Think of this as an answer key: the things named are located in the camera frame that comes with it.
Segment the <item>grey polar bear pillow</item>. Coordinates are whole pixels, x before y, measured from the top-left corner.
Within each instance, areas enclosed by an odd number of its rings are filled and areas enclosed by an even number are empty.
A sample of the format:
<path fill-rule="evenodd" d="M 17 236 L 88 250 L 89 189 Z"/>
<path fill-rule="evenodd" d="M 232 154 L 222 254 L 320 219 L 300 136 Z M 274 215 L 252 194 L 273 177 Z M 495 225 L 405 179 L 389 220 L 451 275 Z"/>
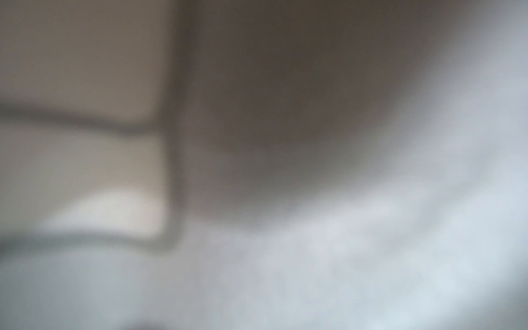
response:
<path fill-rule="evenodd" d="M 2 1 L 2 329 L 526 329 L 526 1 Z"/>

